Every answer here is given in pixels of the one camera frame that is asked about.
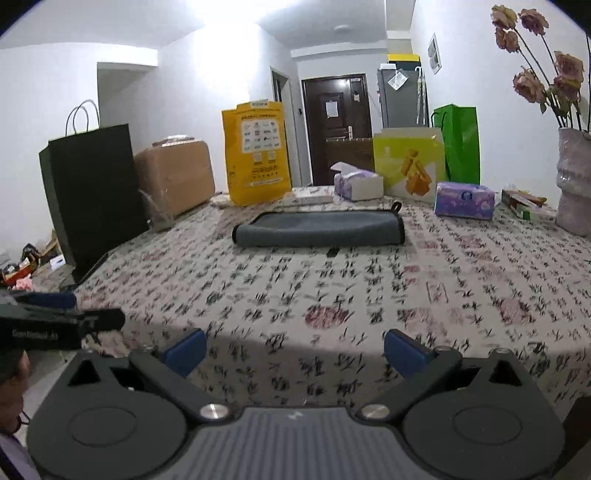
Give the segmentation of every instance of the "white tissue box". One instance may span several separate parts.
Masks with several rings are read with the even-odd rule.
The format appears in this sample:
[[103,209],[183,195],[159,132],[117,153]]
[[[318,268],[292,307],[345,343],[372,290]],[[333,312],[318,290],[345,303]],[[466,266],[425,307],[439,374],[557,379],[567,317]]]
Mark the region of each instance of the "white tissue box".
[[347,200],[379,199],[384,196],[384,178],[369,170],[361,170],[348,163],[335,163],[335,193]]

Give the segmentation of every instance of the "gray refrigerator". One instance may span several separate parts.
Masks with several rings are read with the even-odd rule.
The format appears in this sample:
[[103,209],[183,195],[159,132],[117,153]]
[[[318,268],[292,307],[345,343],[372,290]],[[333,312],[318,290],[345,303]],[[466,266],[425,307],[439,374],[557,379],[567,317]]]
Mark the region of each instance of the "gray refrigerator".
[[[398,89],[395,89],[389,82],[399,70],[378,70],[379,102],[382,108],[384,128],[428,127],[429,118],[426,118],[428,117],[427,93],[424,79],[421,80],[422,85],[419,85],[419,70],[400,70],[407,80]],[[422,94],[420,86],[425,89]]]

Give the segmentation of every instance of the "green shopping bag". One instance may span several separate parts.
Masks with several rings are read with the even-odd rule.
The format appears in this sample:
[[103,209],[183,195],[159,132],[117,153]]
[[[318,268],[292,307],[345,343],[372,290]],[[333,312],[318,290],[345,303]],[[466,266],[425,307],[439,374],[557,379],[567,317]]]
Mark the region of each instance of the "green shopping bag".
[[476,108],[446,105],[431,116],[441,128],[445,145],[446,172],[450,181],[480,185],[480,142]]

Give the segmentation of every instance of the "vase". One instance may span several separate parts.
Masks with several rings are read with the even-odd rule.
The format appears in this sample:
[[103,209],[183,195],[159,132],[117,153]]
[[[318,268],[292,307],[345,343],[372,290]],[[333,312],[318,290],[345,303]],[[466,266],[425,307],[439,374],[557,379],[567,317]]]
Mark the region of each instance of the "vase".
[[591,135],[558,129],[558,175],[562,190],[556,224],[575,235],[591,233]]

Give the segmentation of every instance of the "dried flower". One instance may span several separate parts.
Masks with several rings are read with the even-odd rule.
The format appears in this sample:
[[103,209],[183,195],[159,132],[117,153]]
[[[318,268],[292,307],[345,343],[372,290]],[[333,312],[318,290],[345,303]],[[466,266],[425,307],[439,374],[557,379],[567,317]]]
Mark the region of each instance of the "dried flower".
[[558,74],[565,80],[572,80],[574,82],[583,83],[583,62],[577,57],[562,53],[561,51],[555,51],[556,55],[556,68]]
[[515,22],[517,22],[517,14],[505,5],[495,5],[492,7],[491,18],[494,26],[506,30],[515,28]]
[[496,44],[501,50],[508,52],[519,51],[519,39],[517,34],[512,31],[505,31],[501,27],[497,27],[495,30]]
[[546,34],[544,27],[549,27],[548,21],[544,15],[539,13],[535,8],[524,8],[519,14],[519,18],[521,19],[521,25],[523,25],[526,30],[529,30],[536,35]]
[[544,103],[546,100],[544,85],[532,70],[523,69],[523,72],[515,75],[513,88],[529,103]]
[[581,90],[581,84],[574,80],[568,80],[564,77],[557,76],[554,79],[554,86],[560,95],[566,98],[571,103],[579,101],[579,92]]

